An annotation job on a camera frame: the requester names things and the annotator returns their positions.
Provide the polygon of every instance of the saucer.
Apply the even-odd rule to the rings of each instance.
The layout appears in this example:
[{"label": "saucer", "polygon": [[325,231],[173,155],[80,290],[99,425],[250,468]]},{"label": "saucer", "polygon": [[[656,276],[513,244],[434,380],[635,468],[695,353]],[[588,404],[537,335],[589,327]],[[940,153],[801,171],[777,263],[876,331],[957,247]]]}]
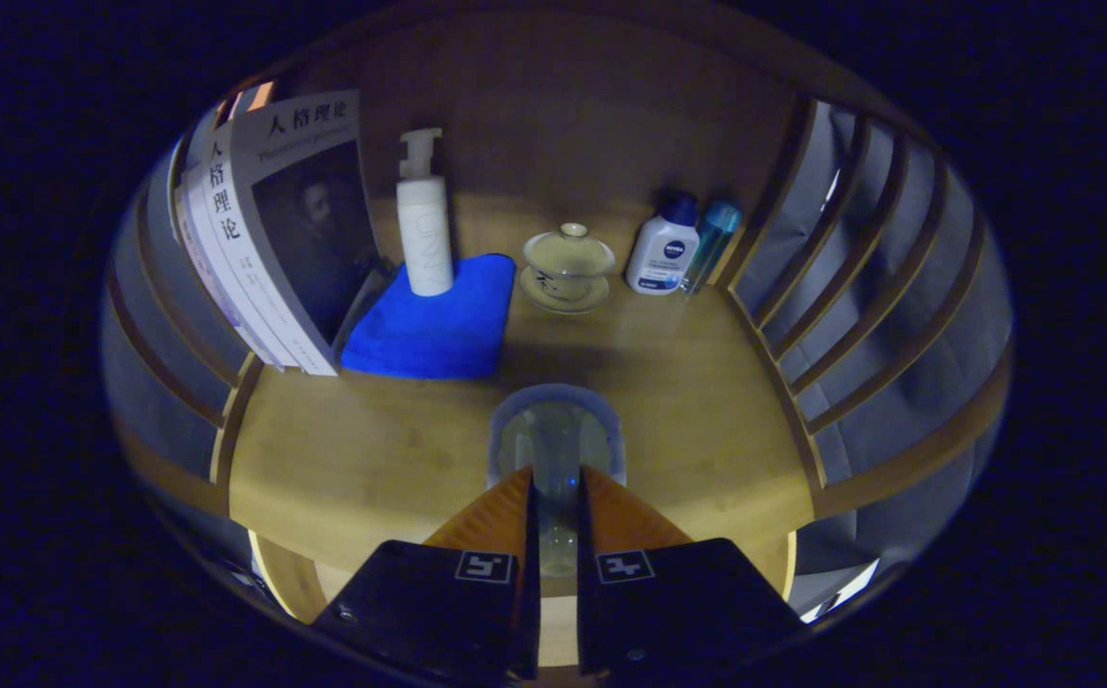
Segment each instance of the saucer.
[{"label": "saucer", "polygon": [[567,316],[591,312],[591,310],[600,308],[606,299],[609,299],[609,278],[602,277],[602,275],[591,280],[591,284],[588,285],[588,292],[579,299],[573,301],[558,299],[540,288],[536,281],[536,270],[531,266],[524,268],[523,275],[519,275],[519,288],[523,288],[528,299],[531,299],[540,308]]}]

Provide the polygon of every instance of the teal plastic bottle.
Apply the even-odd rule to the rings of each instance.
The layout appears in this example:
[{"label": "teal plastic bottle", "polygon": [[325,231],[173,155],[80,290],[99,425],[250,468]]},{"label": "teal plastic bottle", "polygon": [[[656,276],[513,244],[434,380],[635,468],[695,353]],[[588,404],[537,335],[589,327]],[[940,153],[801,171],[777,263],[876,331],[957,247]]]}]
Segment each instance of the teal plastic bottle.
[{"label": "teal plastic bottle", "polygon": [[727,201],[714,201],[706,208],[703,215],[697,235],[697,253],[693,254],[693,260],[689,263],[684,279],[680,280],[681,290],[689,294],[701,291],[703,284],[710,279],[714,271],[714,266],[718,265],[720,257],[731,244],[735,228],[741,226],[741,209],[731,205]]}]

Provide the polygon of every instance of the wooden wall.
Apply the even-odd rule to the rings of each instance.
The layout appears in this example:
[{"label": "wooden wall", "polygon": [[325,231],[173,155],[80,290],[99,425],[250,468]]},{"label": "wooden wall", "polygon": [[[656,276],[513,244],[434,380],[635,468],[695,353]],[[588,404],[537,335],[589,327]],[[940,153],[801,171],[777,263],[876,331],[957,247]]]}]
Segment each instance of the wooden wall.
[{"label": "wooden wall", "polygon": [[795,90],[668,31],[556,9],[417,23],[288,75],[289,94],[360,88],[362,157],[383,253],[401,260],[400,135],[443,126],[458,257],[509,254],[587,224],[629,259],[661,188],[727,195],[746,215],[768,182]]}]

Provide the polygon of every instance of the blue microfiber towel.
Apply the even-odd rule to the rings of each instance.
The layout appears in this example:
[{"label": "blue microfiber towel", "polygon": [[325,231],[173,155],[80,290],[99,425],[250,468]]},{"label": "blue microfiber towel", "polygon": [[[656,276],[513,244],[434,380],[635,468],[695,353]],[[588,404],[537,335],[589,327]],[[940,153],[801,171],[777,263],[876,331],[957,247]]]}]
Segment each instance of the blue microfiber towel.
[{"label": "blue microfiber towel", "polygon": [[438,296],[417,296],[408,268],[353,327],[340,353],[346,369],[393,378],[484,378],[498,367],[515,263],[489,254],[456,265]]}]

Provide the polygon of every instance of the gray fabric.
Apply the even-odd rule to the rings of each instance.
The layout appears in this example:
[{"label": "gray fabric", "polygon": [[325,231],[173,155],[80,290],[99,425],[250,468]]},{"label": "gray fabric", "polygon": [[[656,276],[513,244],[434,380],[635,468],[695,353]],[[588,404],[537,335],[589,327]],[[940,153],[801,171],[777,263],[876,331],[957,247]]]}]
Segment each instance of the gray fabric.
[{"label": "gray fabric", "polygon": [[163,456],[187,473],[208,479],[216,431],[155,379],[121,330],[106,297],[100,339],[103,383],[112,409]]},{"label": "gray fabric", "polygon": [[195,532],[198,543],[204,540],[205,543],[214,544],[235,565],[242,566],[244,571],[252,569],[251,540],[247,536],[247,527],[230,518],[214,517],[196,506],[184,504],[164,490],[151,489],[149,492],[158,497],[178,525]]},{"label": "gray fabric", "polygon": [[[839,110],[832,110],[832,116],[829,117],[829,122],[831,123],[834,133],[834,151],[839,152],[838,162],[840,162],[841,154],[846,154],[850,150],[855,120],[852,116],[842,115]],[[846,260],[847,255],[850,254],[855,235],[871,218],[871,212],[876,208],[876,202],[880,199],[880,194],[883,192],[884,183],[888,178],[889,165],[892,162],[892,135],[880,130],[880,127],[873,127],[871,140],[867,147],[867,155],[863,156],[863,163],[859,171],[859,183],[856,184],[853,194],[841,209],[837,229],[834,229],[832,236],[829,236],[829,239],[825,242],[825,246],[820,247],[820,254],[807,267],[800,283],[786,296],[782,308],[776,311],[775,316],[763,328],[766,340],[772,345],[779,343],[784,339],[786,331],[798,321],[798,318],[806,312],[811,302],[816,301],[816,297],[820,296],[820,291],[824,290],[825,285],[832,279],[838,268],[841,267],[841,261]],[[804,238],[798,244],[806,243],[806,240],[807,238]],[[850,315],[853,319],[859,318],[859,314],[856,310]],[[852,325],[852,321],[847,324],[847,330],[849,330],[850,325]],[[837,331],[837,337],[840,337],[842,331],[846,330]],[[829,335],[834,335],[834,332],[829,330]]]},{"label": "gray fabric", "polygon": [[786,199],[766,227],[766,236],[757,245],[757,254],[744,271],[735,291],[749,309],[757,308],[769,292],[775,279],[795,251],[804,245],[820,217],[820,204],[829,191],[832,174],[838,168],[839,153],[836,136],[829,125],[831,106],[817,107],[814,129],[807,140],[807,150],[795,175]]},{"label": "gray fabric", "polygon": [[838,571],[798,575],[795,578],[795,586],[792,588],[790,598],[786,600],[786,604],[795,609],[795,614],[805,615],[819,605],[820,602],[832,597],[838,592],[838,588],[845,587],[847,583],[858,578],[859,574],[862,574],[865,567],[870,566],[872,561],[868,559],[858,565],[842,567],[842,569]]},{"label": "gray fabric", "polygon": [[126,308],[137,329],[142,331],[146,345],[167,364],[175,378],[183,380],[198,400],[220,410],[230,387],[214,376],[196,353],[192,352],[189,345],[172,327],[151,294],[137,244],[135,214],[136,198],[125,210],[112,253]]},{"label": "gray fabric", "polygon": [[[811,134],[801,178],[792,184],[785,209],[773,218],[754,261],[742,276],[737,292],[749,310],[758,308],[786,261],[806,243],[828,182],[850,147],[853,119],[849,114],[832,109],[827,117],[817,117],[816,123],[825,129]],[[919,236],[933,192],[934,165],[932,154],[925,148],[911,145],[909,153],[906,188],[871,260],[814,330],[786,352],[782,366],[787,379],[796,379],[806,371],[858,321],[877,288],[901,266]],[[876,127],[858,187],[842,208],[836,234],[764,328],[773,345],[784,338],[836,275],[855,233],[870,217],[880,196],[890,157],[892,136]],[[954,174],[950,173],[948,184],[950,195],[941,232],[919,277],[871,336],[856,345],[816,384],[805,389],[798,398],[805,418],[823,413],[888,364],[903,341],[928,325],[950,290],[970,238],[972,201]],[[1011,337],[1011,328],[1006,275],[994,240],[986,239],[973,286],[943,335],[892,384],[816,435],[828,483],[881,465],[937,430],[985,382]],[[880,575],[898,562],[917,556],[964,501],[985,466],[995,434],[996,428],[986,431],[974,449],[966,449],[950,465],[914,487],[858,512],[803,527],[798,533],[797,585],[804,575],[849,569],[876,557],[881,558],[877,571]]]},{"label": "gray fabric", "polygon": [[147,209],[147,227],[149,227],[149,244],[155,249],[158,269],[164,275],[165,284],[158,286],[169,294],[170,299],[185,316],[192,319],[192,325],[200,339],[209,349],[229,366],[239,370],[247,357],[247,346],[231,330],[229,322],[218,312],[200,286],[198,277],[187,258],[186,249],[175,240],[172,234],[170,210],[168,209],[167,175],[169,160],[164,157],[155,165],[149,176],[149,205]]}]

